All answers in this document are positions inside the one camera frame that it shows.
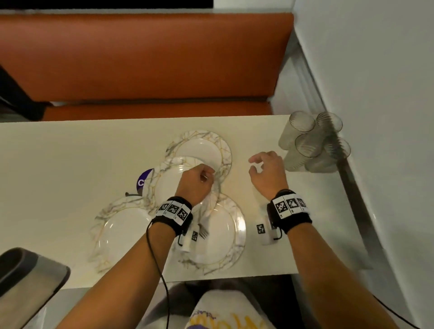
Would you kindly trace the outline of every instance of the purple sticker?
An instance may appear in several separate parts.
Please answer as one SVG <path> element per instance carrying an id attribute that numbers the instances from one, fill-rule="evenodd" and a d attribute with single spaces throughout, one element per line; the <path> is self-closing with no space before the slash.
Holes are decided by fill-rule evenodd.
<path id="1" fill-rule="evenodd" d="M 148 175 L 151 173 L 151 171 L 153 171 L 154 169 L 148 169 L 147 171 L 145 171 L 144 173 L 142 173 L 139 178 L 137 179 L 137 184 L 136 184 L 136 189 L 137 189 L 137 194 L 142 194 L 143 191 L 143 184 L 145 183 L 145 179 L 148 177 Z"/>

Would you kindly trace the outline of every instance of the forearm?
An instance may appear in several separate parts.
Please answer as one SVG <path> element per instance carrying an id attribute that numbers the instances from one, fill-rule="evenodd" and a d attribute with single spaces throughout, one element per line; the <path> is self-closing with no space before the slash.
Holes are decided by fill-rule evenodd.
<path id="1" fill-rule="evenodd" d="M 288 232 L 303 287 L 323 328 L 397 328 L 311 224 Z"/>
<path id="2" fill-rule="evenodd" d="M 175 233 L 155 223 L 148 233 L 162 270 Z M 146 234 L 116 263 L 59 324 L 59 329 L 135 328 L 145 313 L 160 280 Z"/>

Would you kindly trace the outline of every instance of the t-shirt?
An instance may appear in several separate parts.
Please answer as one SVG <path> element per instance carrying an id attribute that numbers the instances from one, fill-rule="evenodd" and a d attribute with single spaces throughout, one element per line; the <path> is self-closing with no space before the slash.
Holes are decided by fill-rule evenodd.
<path id="1" fill-rule="evenodd" d="M 246 296 L 239 291 L 210 290 L 199 300 L 190 318 L 171 315 L 169 328 L 276 329 L 267 316 L 265 314 L 261 315 L 259 312 Z M 145 328 L 165 328 L 166 320 L 166 317 L 162 317 Z"/>

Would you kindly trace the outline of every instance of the person's left hand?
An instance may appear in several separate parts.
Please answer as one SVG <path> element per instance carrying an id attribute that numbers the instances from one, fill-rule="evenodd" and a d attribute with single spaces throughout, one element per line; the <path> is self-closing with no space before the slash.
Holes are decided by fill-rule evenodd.
<path id="1" fill-rule="evenodd" d="M 200 164 L 182 173 L 175 196 L 183 197 L 191 206 L 201 203 L 211 191 L 215 170 L 206 164 Z"/>

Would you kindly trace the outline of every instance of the plate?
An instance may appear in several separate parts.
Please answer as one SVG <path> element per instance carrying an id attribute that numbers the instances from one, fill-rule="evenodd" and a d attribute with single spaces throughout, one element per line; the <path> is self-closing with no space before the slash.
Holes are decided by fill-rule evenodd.
<path id="1" fill-rule="evenodd" d="M 155 215 L 160 204 L 175 195 L 182 172 L 203 162 L 192 157 L 167 158 L 154 168 L 143 184 L 143 200 L 150 215 Z M 209 216 L 217 204 L 220 183 L 214 181 L 211 192 L 205 199 L 192 209 L 193 217 L 200 219 Z"/>
<path id="2" fill-rule="evenodd" d="M 202 225 L 209 232 L 207 238 L 199 237 L 190 252 L 177 247 L 179 262 L 204 275 L 228 269 L 241 256 L 246 244 L 246 222 L 241 209 L 231 198 L 220 194 L 214 211 L 202 220 Z"/>
<path id="3" fill-rule="evenodd" d="M 166 157 L 190 156 L 200 159 L 216 171 L 222 183 L 232 166 L 228 144 L 214 132 L 190 130 L 177 137 L 166 149 Z"/>
<path id="4" fill-rule="evenodd" d="M 123 197 L 102 209 L 91 229 L 93 250 L 89 260 L 96 270 L 113 267 L 145 234 L 151 219 L 138 196 Z"/>

